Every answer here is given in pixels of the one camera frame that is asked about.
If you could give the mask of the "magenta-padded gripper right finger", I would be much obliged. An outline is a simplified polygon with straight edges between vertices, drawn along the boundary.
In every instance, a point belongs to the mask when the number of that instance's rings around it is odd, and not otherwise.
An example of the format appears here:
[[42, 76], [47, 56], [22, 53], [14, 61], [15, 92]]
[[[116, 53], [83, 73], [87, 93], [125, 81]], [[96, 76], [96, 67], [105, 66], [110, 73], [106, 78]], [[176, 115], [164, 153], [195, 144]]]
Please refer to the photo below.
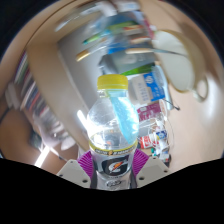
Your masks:
[[149, 157], [139, 149], [135, 151], [130, 178], [131, 187], [143, 187], [170, 174], [169, 168], [158, 157]]

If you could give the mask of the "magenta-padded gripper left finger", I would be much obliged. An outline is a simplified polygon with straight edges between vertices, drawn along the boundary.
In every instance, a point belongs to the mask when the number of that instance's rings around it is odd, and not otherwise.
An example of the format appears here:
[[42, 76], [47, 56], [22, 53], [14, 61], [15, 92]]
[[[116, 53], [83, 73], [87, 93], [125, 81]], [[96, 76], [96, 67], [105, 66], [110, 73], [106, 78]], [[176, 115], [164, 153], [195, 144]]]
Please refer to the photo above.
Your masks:
[[90, 151], [85, 152], [77, 160], [68, 160], [57, 175], [83, 188], [97, 187], [97, 176]]

